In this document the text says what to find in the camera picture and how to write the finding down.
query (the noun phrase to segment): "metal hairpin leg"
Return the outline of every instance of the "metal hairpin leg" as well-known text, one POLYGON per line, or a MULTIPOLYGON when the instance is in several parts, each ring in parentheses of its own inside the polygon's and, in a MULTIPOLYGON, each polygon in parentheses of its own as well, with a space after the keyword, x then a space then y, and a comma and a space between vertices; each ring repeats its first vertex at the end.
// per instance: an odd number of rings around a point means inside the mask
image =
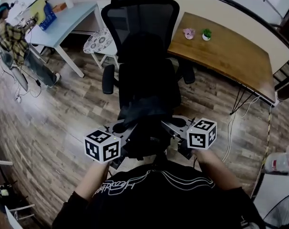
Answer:
POLYGON ((234 114, 243 104, 245 104, 246 101, 254 94, 254 92, 252 92, 251 95, 250 95, 243 103, 240 104, 240 101, 241 101, 241 99, 242 99, 242 97, 243 97, 243 95, 244 95, 244 93, 245 93, 245 90, 246 90, 246 88, 244 88, 244 90, 243 90, 243 92, 242 92, 242 95, 241 95, 241 97, 240 97, 240 99, 239 99, 239 101, 238 101, 238 98, 239 98, 239 95, 240 95, 240 91, 241 91, 241 86, 240 86, 238 95, 236 96, 236 99, 235 99, 235 105, 234 105, 234 107, 233 107, 230 115, 233 115, 233 114, 234 114))

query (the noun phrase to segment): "white stool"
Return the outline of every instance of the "white stool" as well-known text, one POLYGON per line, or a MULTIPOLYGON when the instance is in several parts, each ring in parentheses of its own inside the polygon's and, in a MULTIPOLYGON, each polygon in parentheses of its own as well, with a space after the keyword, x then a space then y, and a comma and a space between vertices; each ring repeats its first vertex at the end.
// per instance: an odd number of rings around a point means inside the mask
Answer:
POLYGON ((103 68, 102 64, 107 57, 113 58, 117 68, 119 69, 118 58, 116 56, 117 47, 107 28, 92 33, 86 41, 83 50, 84 53, 90 53, 92 55, 100 69, 103 68), (96 52, 104 54, 101 61, 97 59, 97 56, 95 55, 96 52))

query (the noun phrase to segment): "chair base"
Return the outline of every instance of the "chair base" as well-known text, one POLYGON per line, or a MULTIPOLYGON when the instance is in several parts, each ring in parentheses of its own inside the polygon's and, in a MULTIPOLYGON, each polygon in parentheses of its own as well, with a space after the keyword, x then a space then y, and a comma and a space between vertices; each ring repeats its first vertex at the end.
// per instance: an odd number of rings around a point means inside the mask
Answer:
POLYGON ((108 54, 105 54, 101 61, 99 61, 99 60, 97 59, 97 56, 96 56, 94 53, 92 53, 91 55, 92 55, 93 59, 96 61, 96 64, 98 65, 98 67, 99 67, 100 69, 103 68, 103 67, 102 67, 102 64, 103 64, 103 62, 105 61, 105 59, 106 59, 107 57, 113 58, 113 59, 115 60, 115 63, 116 63, 117 68, 119 69, 119 67, 120 67, 120 66, 119 66, 119 63, 118 63, 118 57, 117 57, 116 55, 108 55, 108 54))

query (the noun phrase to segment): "black t-shirt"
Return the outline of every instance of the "black t-shirt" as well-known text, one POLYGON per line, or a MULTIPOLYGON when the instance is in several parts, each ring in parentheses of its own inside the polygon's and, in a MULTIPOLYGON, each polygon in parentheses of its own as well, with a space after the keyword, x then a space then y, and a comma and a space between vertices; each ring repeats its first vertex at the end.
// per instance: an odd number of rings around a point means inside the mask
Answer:
POLYGON ((168 161, 119 172, 88 203, 76 193, 53 222, 57 228, 265 228, 242 190, 220 190, 202 172, 168 161))

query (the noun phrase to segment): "blue basket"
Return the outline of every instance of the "blue basket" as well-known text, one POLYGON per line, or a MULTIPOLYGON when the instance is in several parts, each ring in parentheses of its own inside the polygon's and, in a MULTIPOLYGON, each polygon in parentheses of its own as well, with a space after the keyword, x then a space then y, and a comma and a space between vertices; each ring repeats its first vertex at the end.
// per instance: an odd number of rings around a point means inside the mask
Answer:
POLYGON ((41 22, 39 27, 43 31, 45 31, 53 23, 53 21, 56 19, 56 15, 52 11, 51 5, 48 4, 48 3, 46 3, 46 5, 45 5, 43 10, 44 10, 44 13, 45 13, 45 19, 41 22))

